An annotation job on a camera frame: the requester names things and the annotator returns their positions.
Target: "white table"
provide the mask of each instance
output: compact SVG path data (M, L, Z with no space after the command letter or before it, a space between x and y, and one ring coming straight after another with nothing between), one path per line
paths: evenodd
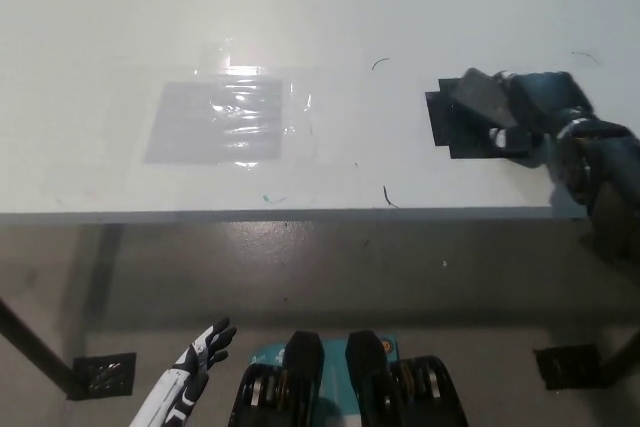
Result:
M0 0L0 15L4 223L575 215L551 205L545 168L434 146L424 92L472 66L568 70L640 131L638 0ZM166 83L227 71L284 86L277 155L148 162Z

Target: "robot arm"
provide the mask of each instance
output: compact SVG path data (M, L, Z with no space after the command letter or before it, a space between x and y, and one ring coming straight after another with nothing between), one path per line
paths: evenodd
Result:
M558 180L587 208L597 252L640 262L640 141L598 118L570 74L470 69L451 97L505 152L527 153L548 137Z
M207 385L209 369L227 358L222 349L235 333L229 319L205 330L162 374L130 427L184 426Z

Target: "plastic sheet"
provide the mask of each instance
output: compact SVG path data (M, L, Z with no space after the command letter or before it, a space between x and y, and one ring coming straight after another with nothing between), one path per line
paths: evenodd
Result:
M165 83L147 146L152 164L220 164L251 168L283 157L291 138L306 135L298 153L310 149L308 110L312 95L298 81L253 66L194 75Z

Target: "metal base plate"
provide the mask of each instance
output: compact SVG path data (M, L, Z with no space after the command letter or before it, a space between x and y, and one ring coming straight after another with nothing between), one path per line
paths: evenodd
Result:
M72 370L82 385L87 386L87 393L86 397L69 397L69 400L128 396L133 392L136 354L78 357L73 360Z
M606 387L600 353L593 344L553 347L535 354L547 390Z

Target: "concrete floor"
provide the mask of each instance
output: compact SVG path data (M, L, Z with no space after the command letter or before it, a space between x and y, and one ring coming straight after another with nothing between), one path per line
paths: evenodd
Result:
M0 229L0 295L69 360L135 351L134 395L66 402L0 338L3 425L128 425L212 321L239 333L190 425L225 425L251 352L297 328L373 328L440 356L472 426L637 426L640 376L547 392L533 349L622 346L640 327L633 270L578 242L582 222L251 223Z

